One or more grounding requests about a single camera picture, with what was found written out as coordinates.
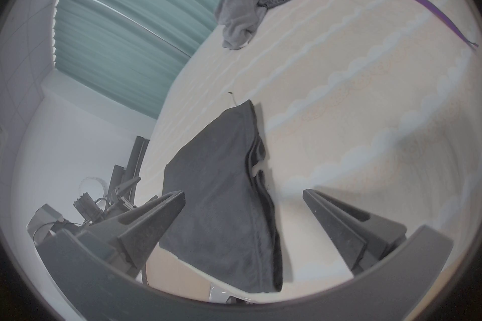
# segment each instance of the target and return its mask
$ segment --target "folded gray garment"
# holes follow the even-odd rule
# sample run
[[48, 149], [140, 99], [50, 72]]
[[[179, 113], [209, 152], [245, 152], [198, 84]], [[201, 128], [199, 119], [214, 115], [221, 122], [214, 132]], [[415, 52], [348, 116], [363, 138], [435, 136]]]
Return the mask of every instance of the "folded gray garment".
[[166, 165], [162, 194], [186, 204], [159, 245], [182, 261], [248, 293], [281, 290], [280, 236], [262, 171], [265, 148], [251, 101], [209, 123]]
[[266, 11], [258, 6], [258, 0], [220, 0], [214, 17], [218, 24], [225, 26], [223, 47], [243, 47], [256, 33]]

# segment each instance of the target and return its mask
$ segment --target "mattress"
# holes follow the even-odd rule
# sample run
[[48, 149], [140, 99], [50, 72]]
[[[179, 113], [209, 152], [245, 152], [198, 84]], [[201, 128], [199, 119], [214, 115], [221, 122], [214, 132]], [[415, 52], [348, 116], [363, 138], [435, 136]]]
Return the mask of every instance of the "mattress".
[[[431, 1], [469, 40], [482, 41], [465, 0]], [[258, 302], [351, 279], [303, 202], [304, 189], [401, 222], [407, 236], [429, 224], [454, 240], [446, 267], [453, 266], [482, 215], [480, 50], [413, 0], [292, 0], [268, 11], [238, 51], [221, 47], [222, 28], [169, 91], [136, 204], [160, 193], [164, 167], [181, 147], [250, 99], [267, 150], [262, 168], [276, 208], [284, 285], [279, 293], [248, 295], [195, 273]], [[169, 291], [156, 275], [159, 255], [148, 262], [148, 281]], [[189, 296], [187, 289], [175, 293]]]

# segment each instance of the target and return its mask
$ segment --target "black wire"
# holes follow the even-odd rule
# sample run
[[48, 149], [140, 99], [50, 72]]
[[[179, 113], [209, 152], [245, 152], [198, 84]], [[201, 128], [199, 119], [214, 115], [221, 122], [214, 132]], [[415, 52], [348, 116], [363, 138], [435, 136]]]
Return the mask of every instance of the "black wire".
[[[47, 223], [44, 223], [43, 225], [39, 226], [39, 228], [37, 228], [37, 230], [34, 231], [33, 235], [32, 235], [32, 240], [33, 240], [33, 243], [35, 244], [35, 234], [37, 234], [37, 232], [43, 228], [44, 226], [47, 226], [47, 225], [55, 225], [58, 221], [55, 221], [55, 222], [47, 222]], [[83, 226], [81, 225], [80, 223], [75, 223], [75, 222], [69, 222], [69, 221], [65, 221], [63, 222], [63, 227], [64, 228], [65, 226], [67, 226], [67, 224], [73, 224], [73, 225], [77, 225], [77, 226]]]

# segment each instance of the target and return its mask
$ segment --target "curtain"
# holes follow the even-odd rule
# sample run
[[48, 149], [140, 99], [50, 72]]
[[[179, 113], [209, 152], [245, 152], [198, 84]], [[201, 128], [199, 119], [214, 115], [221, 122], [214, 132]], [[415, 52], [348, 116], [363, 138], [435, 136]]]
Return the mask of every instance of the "curtain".
[[55, 65], [157, 118], [174, 78], [215, 28], [218, 1], [58, 0]]

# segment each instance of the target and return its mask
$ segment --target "bed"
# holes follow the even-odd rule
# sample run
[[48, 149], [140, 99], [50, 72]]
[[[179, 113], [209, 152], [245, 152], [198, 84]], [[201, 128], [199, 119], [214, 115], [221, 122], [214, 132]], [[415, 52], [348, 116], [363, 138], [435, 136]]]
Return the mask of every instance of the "bed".
[[[465, 0], [431, 0], [471, 41], [482, 41]], [[284, 285], [247, 294], [156, 248], [150, 286], [208, 300], [211, 283], [272, 302], [353, 276], [302, 200], [306, 188], [454, 240], [457, 264], [482, 204], [481, 53], [413, 0], [292, 0], [268, 11], [248, 46], [221, 47], [222, 26], [172, 85], [136, 191], [162, 190], [177, 151], [225, 109], [250, 99], [267, 149]]]

